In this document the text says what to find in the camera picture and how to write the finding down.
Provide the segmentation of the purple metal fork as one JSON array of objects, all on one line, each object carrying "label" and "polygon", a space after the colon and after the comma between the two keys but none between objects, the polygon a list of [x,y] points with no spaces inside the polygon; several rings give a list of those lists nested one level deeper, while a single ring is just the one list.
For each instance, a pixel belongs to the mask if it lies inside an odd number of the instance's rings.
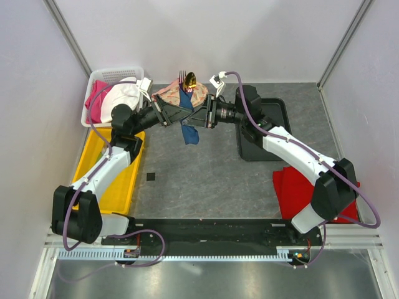
[{"label": "purple metal fork", "polygon": [[185,78],[186,78],[186,71],[180,70],[178,74],[178,85],[181,91],[185,91]]}]

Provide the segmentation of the iridescent gold spoon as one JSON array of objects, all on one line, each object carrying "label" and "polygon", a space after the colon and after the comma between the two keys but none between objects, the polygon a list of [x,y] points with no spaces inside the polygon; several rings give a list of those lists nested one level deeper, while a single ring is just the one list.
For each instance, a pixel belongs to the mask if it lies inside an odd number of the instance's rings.
[{"label": "iridescent gold spoon", "polygon": [[183,91],[185,93],[192,93],[196,88],[196,75],[194,72],[188,72],[183,81]]}]

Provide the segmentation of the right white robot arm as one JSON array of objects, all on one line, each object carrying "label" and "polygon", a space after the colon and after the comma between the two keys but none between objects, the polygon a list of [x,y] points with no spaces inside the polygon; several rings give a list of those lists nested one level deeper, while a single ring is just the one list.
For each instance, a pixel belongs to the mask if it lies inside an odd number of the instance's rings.
[{"label": "right white robot arm", "polygon": [[214,128],[219,122],[240,126],[245,139],[280,157],[313,185],[310,203],[292,218],[285,231],[290,244],[300,245],[308,238],[308,231],[334,220],[355,202],[358,194],[354,190],[357,180],[353,164],[314,151],[277,125],[262,108],[255,87],[238,88],[234,103],[207,95],[203,105],[183,119],[185,125],[204,128]]}]

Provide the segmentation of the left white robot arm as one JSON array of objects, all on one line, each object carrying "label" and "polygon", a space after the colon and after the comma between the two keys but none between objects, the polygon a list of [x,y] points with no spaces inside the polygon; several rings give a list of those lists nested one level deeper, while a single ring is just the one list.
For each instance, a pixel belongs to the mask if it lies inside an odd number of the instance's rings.
[{"label": "left white robot arm", "polygon": [[114,235],[123,245],[132,244],[137,230],[129,225],[127,216],[102,214],[99,201],[115,178],[128,168],[140,154],[143,140],[137,134],[156,124],[170,125],[193,112],[188,105],[176,106],[155,100],[139,112],[126,104],[112,110],[112,139],[101,159],[71,186],[59,186],[53,197],[52,231],[61,235],[64,248],[74,249],[67,243],[93,243],[98,237]]}]

